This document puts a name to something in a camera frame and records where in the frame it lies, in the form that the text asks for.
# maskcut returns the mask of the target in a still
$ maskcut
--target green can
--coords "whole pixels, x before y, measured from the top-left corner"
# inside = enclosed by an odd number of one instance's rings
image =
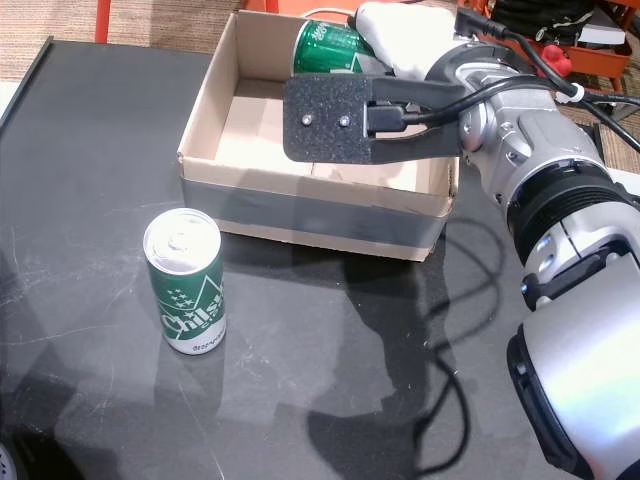
[[[179,352],[208,352],[226,332],[220,244],[216,223],[191,208],[158,215],[144,233],[164,337]]]
[[[384,75],[390,69],[375,57],[355,30],[309,20],[298,33],[291,71]]]

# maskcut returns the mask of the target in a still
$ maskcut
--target cardboard box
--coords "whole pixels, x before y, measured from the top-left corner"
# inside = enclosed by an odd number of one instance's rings
[[[178,149],[185,202],[231,233],[422,261],[452,208],[458,159],[287,158],[282,86],[304,22],[247,11],[229,18]]]

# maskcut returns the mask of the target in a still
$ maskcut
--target white cable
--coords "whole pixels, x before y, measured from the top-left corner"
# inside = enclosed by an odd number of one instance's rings
[[[576,94],[573,97],[566,95],[562,92],[556,92],[556,101],[558,103],[578,103],[584,98],[584,87],[579,83],[572,83],[574,87],[576,87]]]
[[[301,17],[310,17],[311,15],[315,15],[316,13],[339,13],[341,15],[346,15],[347,17],[353,15],[355,12],[344,8],[334,8],[334,7],[320,7],[309,10],[308,12],[304,12]]]

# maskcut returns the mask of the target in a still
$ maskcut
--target table surface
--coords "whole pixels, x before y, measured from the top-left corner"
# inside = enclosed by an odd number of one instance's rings
[[[209,57],[50,48],[0,137],[0,420],[33,478],[410,478],[412,422],[447,384],[430,478],[571,478],[506,371],[521,267],[474,171],[423,264],[224,235],[228,333],[185,356],[141,241],[182,205]]]

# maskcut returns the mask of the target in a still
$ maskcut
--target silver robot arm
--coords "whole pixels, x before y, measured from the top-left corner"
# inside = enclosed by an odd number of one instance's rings
[[[433,11],[391,8],[444,23]],[[387,40],[397,32],[391,8],[365,4],[356,25],[397,76],[426,71],[472,93],[521,73],[508,52],[487,55],[451,36],[431,42],[442,50],[433,65],[407,67],[406,45],[417,40]],[[545,457],[580,478],[640,479],[640,212],[547,90],[497,93],[458,125],[463,158],[480,171],[524,265],[532,313],[507,358]]]
[[[361,164],[460,155],[475,165],[524,266],[532,313],[507,364],[547,461],[583,479],[640,479],[640,212],[590,137],[558,111],[550,81],[513,50],[473,38],[478,25],[513,32],[474,15],[361,6],[357,30],[400,78],[289,80],[285,152]],[[554,86],[564,82],[532,56]],[[376,136],[410,124],[427,128]]]

